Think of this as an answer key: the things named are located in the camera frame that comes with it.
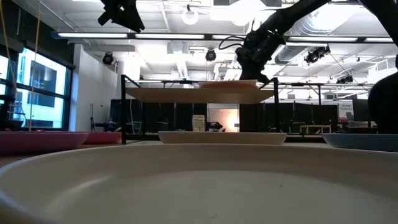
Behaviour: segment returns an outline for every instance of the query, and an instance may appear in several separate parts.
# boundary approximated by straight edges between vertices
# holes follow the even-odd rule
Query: pink plate
[[[84,144],[112,144],[122,138],[122,133],[90,132]]]
[[[88,132],[1,131],[0,152],[57,152],[77,149]]]

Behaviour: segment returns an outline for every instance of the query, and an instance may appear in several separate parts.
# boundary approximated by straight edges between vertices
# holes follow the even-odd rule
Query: blue plate
[[[398,152],[398,134],[323,134],[323,138],[336,148]]]

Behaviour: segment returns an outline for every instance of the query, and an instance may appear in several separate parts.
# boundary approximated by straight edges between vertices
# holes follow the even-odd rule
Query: shelf
[[[272,90],[126,88],[126,93],[145,103],[256,104],[274,96]]]

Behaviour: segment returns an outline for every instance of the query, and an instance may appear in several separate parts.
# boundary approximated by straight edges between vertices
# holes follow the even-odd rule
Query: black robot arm
[[[267,82],[268,78],[261,71],[278,46],[285,44],[283,34],[299,19],[330,1],[301,0],[291,7],[276,10],[258,30],[251,31],[244,40],[243,47],[235,51],[242,66],[240,79]],[[398,5],[394,0],[361,0],[361,4],[380,20],[398,46]]]

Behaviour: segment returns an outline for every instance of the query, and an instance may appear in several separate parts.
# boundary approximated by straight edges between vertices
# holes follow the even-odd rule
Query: white wall
[[[94,104],[94,122],[108,119],[111,99],[116,97],[117,75],[76,44],[73,71],[70,124],[71,131],[91,130],[91,104]]]

